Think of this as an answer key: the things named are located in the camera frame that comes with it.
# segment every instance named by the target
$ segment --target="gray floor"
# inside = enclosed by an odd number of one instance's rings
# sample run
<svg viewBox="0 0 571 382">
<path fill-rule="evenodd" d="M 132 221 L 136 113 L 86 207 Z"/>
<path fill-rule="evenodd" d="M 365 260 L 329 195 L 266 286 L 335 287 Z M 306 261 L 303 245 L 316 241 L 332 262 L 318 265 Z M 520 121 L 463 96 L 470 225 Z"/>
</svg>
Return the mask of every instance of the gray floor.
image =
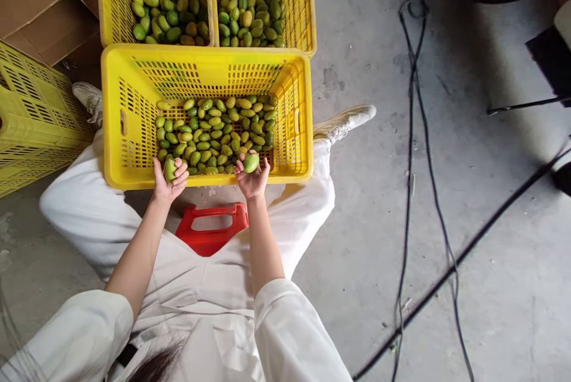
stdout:
<svg viewBox="0 0 571 382">
<path fill-rule="evenodd" d="M 393 329 L 409 121 L 409 69 L 397 18 L 403 1 L 315 0 L 319 24 L 319 47 L 312 59 L 315 121 L 364 102 L 378 108 L 374 121 L 335 145 L 332 176 L 337 206 L 294 275 L 351 372 Z M 420 76 L 442 208 L 453 247 L 459 251 L 569 134 L 569 115 L 555 105 L 485 115 L 488 104 L 550 97 L 551 90 L 524 44 L 552 23 L 556 1 L 501 6 L 478 6 L 467 0 L 427 2 L 431 16 Z M 409 309 L 446 267 L 419 126 L 404 289 Z M 71 295 L 101 286 L 37 210 L 42 190 L 54 177 L 0 200 L 2 287 L 24 340 Z M 187 197 L 212 206 L 235 200 L 235 195 L 231 187 L 209 187 L 190 190 Z M 140 200 L 140 195 L 131 199 Z M 460 312 L 478 380 L 568 378 L 570 210 L 571 199 L 557 193 L 547 179 L 541 181 L 462 266 Z M 0 353 L 11 354 L 5 336 L 0 336 Z M 388 379 L 392 362 L 391 353 L 386 354 L 368 380 Z M 448 288 L 407 329 L 399 379 L 468 379 Z"/>
</svg>

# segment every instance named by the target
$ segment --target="pile of mangoes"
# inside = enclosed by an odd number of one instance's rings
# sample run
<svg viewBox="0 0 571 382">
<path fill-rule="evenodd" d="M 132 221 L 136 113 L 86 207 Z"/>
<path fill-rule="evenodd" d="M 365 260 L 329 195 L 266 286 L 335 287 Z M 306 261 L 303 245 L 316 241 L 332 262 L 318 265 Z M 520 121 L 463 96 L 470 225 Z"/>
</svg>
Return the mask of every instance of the pile of mangoes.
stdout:
<svg viewBox="0 0 571 382">
<path fill-rule="evenodd" d="M 206 46 L 208 0 L 132 0 L 136 40 L 148 44 Z"/>
<path fill-rule="evenodd" d="M 218 0 L 223 47 L 286 47 L 284 0 Z"/>
<path fill-rule="evenodd" d="M 183 105 L 188 119 L 155 119 L 160 147 L 157 158 L 161 162 L 185 159 L 190 175 L 233 174 L 240 154 L 274 147 L 277 105 L 277 97 L 269 95 L 198 102 L 189 99 Z M 159 101 L 156 106 L 163 111 L 171 109 L 167 101 Z M 258 167 L 255 160 L 255 156 L 249 158 L 246 172 Z"/>
</svg>

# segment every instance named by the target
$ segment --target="black cable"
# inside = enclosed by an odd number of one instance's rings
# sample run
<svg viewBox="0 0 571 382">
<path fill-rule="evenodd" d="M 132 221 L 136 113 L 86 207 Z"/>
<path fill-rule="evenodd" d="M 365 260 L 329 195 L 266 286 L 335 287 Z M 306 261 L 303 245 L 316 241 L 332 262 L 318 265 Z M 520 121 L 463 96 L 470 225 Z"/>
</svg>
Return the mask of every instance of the black cable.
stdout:
<svg viewBox="0 0 571 382">
<path fill-rule="evenodd" d="M 407 0 L 399 9 L 399 19 L 403 28 L 406 30 L 406 23 L 404 20 L 404 11 L 408 8 L 411 15 L 412 13 L 412 2 L 415 0 Z M 424 34 L 426 30 L 426 16 L 423 18 L 421 36 L 419 38 L 416 50 L 414 51 L 407 32 L 405 31 L 407 44 L 409 47 L 409 61 L 410 61 L 410 77 L 409 77 L 409 154 L 408 154 L 408 182 L 407 182 L 407 194 L 406 194 L 406 212 L 404 221 L 404 243 L 403 243 L 403 263 L 401 266 L 400 280 L 399 280 L 399 292 L 397 294 L 397 300 L 395 302 L 395 325 L 399 325 L 401 328 L 401 335 L 399 337 L 398 343 L 396 345 L 396 352 L 394 355 L 394 367 L 393 376 L 391 380 L 394 382 L 397 378 L 397 371 L 399 369 L 400 351 L 403 344 L 403 333 L 404 333 L 404 319 L 403 319 L 403 287 L 404 278 L 406 275 L 406 266 L 408 261 L 409 253 L 409 234 L 410 234 L 410 206 L 412 203 L 412 161 L 413 161 L 413 146 L 414 146 L 414 102 L 415 102 L 415 78 L 418 79 L 417 73 L 417 61 L 418 56 L 422 49 L 422 42 L 424 40 Z"/>
<path fill-rule="evenodd" d="M 424 22 L 423 22 L 423 26 L 425 26 L 425 22 L 426 22 L 426 16 L 428 16 L 428 14 L 430 13 L 430 10 L 428 9 L 428 6 L 426 5 L 424 0 L 421 0 L 421 4 L 423 5 L 423 17 L 424 17 Z M 401 22 L 403 24 L 403 28 L 404 28 L 404 34 L 406 36 L 406 42 L 407 45 L 409 47 L 409 51 L 411 49 L 411 44 L 410 44 L 410 37 L 406 28 L 406 23 L 404 22 L 403 19 L 401 19 Z M 464 336 L 462 335 L 462 325 L 460 323 L 460 315 L 459 315 L 459 310 L 458 310 L 458 294 L 459 294 L 459 290 L 460 290 L 460 276 L 458 274 L 458 264 L 456 262 L 456 256 L 454 255 L 454 251 L 452 250 L 452 247 L 450 245 L 450 239 L 448 238 L 448 231 L 446 229 L 446 224 L 444 222 L 444 216 L 442 214 L 442 209 L 440 208 L 440 200 L 438 198 L 438 189 L 436 187 L 436 179 L 434 176 L 434 168 L 432 166 L 432 154 L 430 151 L 430 138 L 429 138 L 429 133 L 428 133 L 428 119 L 426 117 L 426 111 L 424 110 L 424 103 L 422 102 L 422 92 L 421 92 L 421 85 L 420 82 L 418 80 L 418 71 L 415 73 L 415 88 L 416 88 L 416 95 L 418 97 L 418 104 L 420 106 L 421 109 L 421 115 L 422 115 L 422 124 L 424 127 L 424 138 L 425 138 L 425 145 L 426 145 L 426 158 L 428 160 L 428 171 L 430 173 L 430 181 L 432 184 L 432 195 L 434 197 L 434 206 L 436 207 L 436 211 L 438 213 L 438 219 L 440 221 L 440 228 L 442 230 L 442 235 L 444 237 L 444 243 L 446 245 L 446 251 L 448 256 L 450 257 L 453 267 L 454 267 L 454 277 L 455 277 L 455 282 L 452 281 L 451 283 L 451 288 L 452 288 L 452 301 L 453 301 L 453 306 L 454 306 L 454 320 L 456 322 L 456 330 L 458 332 L 458 338 L 460 340 L 460 346 L 462 347 L 462 354 L 464 355 L 464 361 L 466 363 L 466 369 L 468 371 L 468 376 L 470 377 L 470 381 L 474 382 L 475 378 L 474 378 L 474 373 L 472 370 L 472 364 L 470 363 L 470 358 L 468 357 L 468 352 L 466 350 L 466 345 L 464 343 Z"/>
<path fill-rule="evenodd" d="M 408 27 L 406 25 L 406 19 L 404 17 L 404 12 L 408 11 L 409 15 L 416 20 L 422 20 L 422 27 L 421 27 L 421 35 L 419 37 L 419 42 L 417 45 L 416 50 L 414 51 L 412 48 L 412 44 L 410 42 L 410 36 L 408 32 Z M 470 376 L 470 380 L 473 382 L 475 380 L 474 374 L 472 371 L 472 366 L 470 364 L 470 359 L 468 357 L 468 352 L 466 350 L 466 345 L 464 343 L 464 338 L 462 335 L 462 327 L 460 324 L 460 317 L 459 317 L 459 308 L 458 308 L 458 295 L 459 295 L 459 287 L 460 287 L 460 280 L 458 274 L 458 266 L 464 261 L 464 259 L 469 255 L 469 253 L 473 250 L 476 244 L 484 237 L 487 231 L 494 225 L 494 223 L 503 215 L 503 213 L 523 194 L 525 193 L 535 182 L 537 182 L 543 175 L 551 170 L 553 165 L 563 156 L 568 154 L 571 149 L 567 150 L 565 153 L 562 153 L 556 156 L 550 163 L 541 167 L 538 171 L 536 171 L 529 179 L 526 181 L 508 200 L 496 211 L 496 213 L 490 218 L 490 220 L 484 225 L 483 228 L 480 229 L 478 234 L 470 241 L 466 249 L 460 254 L 459 258 L 456 259 L 452 247 L 450 245 L 450 240 L 448 238 L 448 232 L 446 229 L 446 225 L 444 222 L 444 216 L 442 214 L 442 210 L 440 208 L 440 200 L 438 198 L 438 190 L 436 185 L 436 180 L 434 176 L 434 168 L 432 166 L 432 155 L 430 150 L 430 141 L 429 141 L 429 132 L 428 132 L 428 119 L 426 116 L 426 112 L 424 109 L 424 104 L 422 101 L 422 94 L 420 88 L 420 82 L 418 79 L 418 56 L 420 54 L 422 48 L 423 37 L 426 30 L 426 19 L 430 13 L 430 10 L 424 0 L 407 0 L 403 3 L 401 8 L 399 9 L 399 19 L 401 25 L 403 27 L 404 35 L 406 38 L 407 48 L 409 51 L 409 61 L 410 61 L 410 78 L 409 78 L 409 163 L 408 163 L 408 173 L 409 173 L 409 181 L 407 184 L 407 205 L 406 205 L 406 220 L 405 220 L 405 231 L 404 231 L 404 250 L 403 250 L 403 265 L 401 269 L 401 277 L 399 281 L 399 293 L 397 295 L 396 301 L 396 317 L 398 316 L 398 320 L 396 321 L 396 325 L 399 326 L 395 329 L 393 335 L 388 339 L 385 344 L 379 349 L 377 354 L 360 370 L 353 376 L 353 380 L 357 381 L 362 378 L 382 357 L 382 355 L 389 349 L 396 346 L 396 353 L 395 353 L 395 364 L 393 368 L 393 377 L 392 380 L 396 379 L 396 374 L 399 365 L 400 359 L 400 351 L 402 347 L 403 341 L 403 333 L 404 329 L 412 322 L 415 316 L 424 308 L 424 306 L 430 301 L 430 299 L 438 292 L 438 290 L 442 287 L 442 285 L 452 276 L 454 275 L 454 280 L 451 280 L 451 288 L 452 288 L 452 297 L 453 297 L 453 305 L 454 305 L 454 319 L 456 322 L 456 329 L 458 332 L 458 337 L 460 340 L 460 345 L 462 347 L 462 353 L 466 362 L 466 368 L 468 370 L 468 374 Z M 452 265 L 448 269 L 448 271 L 437 281 L 436 285 L 425 295 L 422 301 L 415 307 L 415 309 L 409 314 L 409 316 L 403 320 L 402 314 L 402 290 L 404 285 L 404 276 L 406 273 L 406 264 L 408 258 L 408 242 L 409 242 L 409 223 L 410 223 L 410 198 L 411 196 L 411 188 L 412 188 L 412 145 L 413 145 L 413 102 L 414 102 L 414 90 L 416 89 L 416 93 L 418 95 L 419 106 L 421 109 L 422 114 L 422 122 L 425 134 L 425 142 L 426 142 L 426 154 L 428 159 L 428 168 L 430 173 L 430 179 L 432 183 L 432 192 L 434 196 L 434 204 L 436 210 L 438 212 L 438 218 L 440 220 L 440 226 L 442 229 L 444 242 L 446 245 L 447 255 L 450 258 Z"/>
<path fill-rule="evenodd" d="M 534 174 L 525 181 L 524 184 L 520 186 L 499 208 L 496 210 L 494 215 L 484 224 L 484 226 L 474 235 L 474 237 L 470 240 L 467 247 L 460 253 L 458 258 L 456 259 L 457 266 L 459 267 L 466 257 L 470 255 L 473 251 L 474 247 L 480 242 L 480 240 L 488 233 L 491 227 L 495 224 L 496 221 L 513 205 L 513 203 L 518 200 L 527 190 L 533 186 L 538 180 L 540 180 L 544 175 L 546 175 L 553 165 L 559 161 L 562 157 L 566 156 L 571 152 L 571 149 L 559 154 L 555 158 L 551 160 L 548 164 L 542 166 L 541 168 L 537 169 Z M 409 324 L 415 319 L 415 317 L 424 309 L 424 307 L 428 304 L 430 299 L 438 293 L 438 290 L 444 285 L 444 283 L 454 274 L 454 267 L 450 267 L 445 274 L 443 274 L 434 286 L 430 289 L 428 293 L 423 297 L 423 299 L 418 303 L 418 305 L 411 311 L 411 313 L 405 318 L 404 320 L 404 327 L 407 328 Z M 363 367 L 362 370 L 357 372 L 353 376 L 353 380 L 357 381 L 362 378 L 383 356 L 386 351 L 388 351 L 393 345 L 393 343 L 397 340 L 397 338 L 401 335 L 401 328 L 397 328 L 392 336 L 379 348 L 377 353 L 369 360 L 369 362 Z"/>
</svg>

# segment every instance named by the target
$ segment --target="red plastic stool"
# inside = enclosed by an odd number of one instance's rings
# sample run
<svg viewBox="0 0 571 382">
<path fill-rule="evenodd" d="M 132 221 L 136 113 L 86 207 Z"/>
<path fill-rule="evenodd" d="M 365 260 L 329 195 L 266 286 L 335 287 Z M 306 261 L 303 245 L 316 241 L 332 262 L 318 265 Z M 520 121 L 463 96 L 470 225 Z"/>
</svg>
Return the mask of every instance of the red plastic stool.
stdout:
<svg viewBox="0 0 571 382">
<path fill-rule="evenodd" d="M 197 218 L 221 215 L 231 216 L 232 225 L 219 230 L 192 229 L 192 224 Z M 196 209 L 196 205 L 190 205 L 184 210 L 184 217 L 178 226 L 176 235 L 198 255 L 210 257 L 248 225 L 248 211 L 241 202 L 235 203 L 232 208 Z"/>
</svg>

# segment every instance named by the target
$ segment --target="hand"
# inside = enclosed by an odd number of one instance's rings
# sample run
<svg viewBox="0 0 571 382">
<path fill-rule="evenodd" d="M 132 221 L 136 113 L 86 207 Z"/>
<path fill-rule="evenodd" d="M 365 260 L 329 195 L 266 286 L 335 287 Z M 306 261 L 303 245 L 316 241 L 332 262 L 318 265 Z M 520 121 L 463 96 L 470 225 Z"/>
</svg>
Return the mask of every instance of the hand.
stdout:
<svg viewBox="0 0 571 382">
<path fill-rule="evenodd" d="M 244 165 L 242 162 L 246 159 L 245 154 L 241 154 L 236 162 L 236 167 L 234 172 L 236 174 L 236 180 L 238 181 L 238 187 L 240 188 L 242 194 L 246 200 L 254 198 L 255 196 L 263 196 L 266 189 L 266 183 L 268 182 L 269 174 L 269 162 L 268 158 L 263 159 L 263 169 L 262 163 L 258 166 L 251 174 L 244 172 Z"/>
<path fill-rule="evenodd" d="M 176 158 L 174 165 L 177 167 L 174 173 L 176 178 L 172 184 L 169 184 L 162 173 L 159 159 L 153 158 L 153 168 L 155 170 L 155 193 L 153 194 L 153 199 L 164 201 L 169 205 L 183 192 L 186 187 L 186 179 L 189 177 L 189 172 L 186 170 L 188 165 L 182 159 Z"/>
</svg>

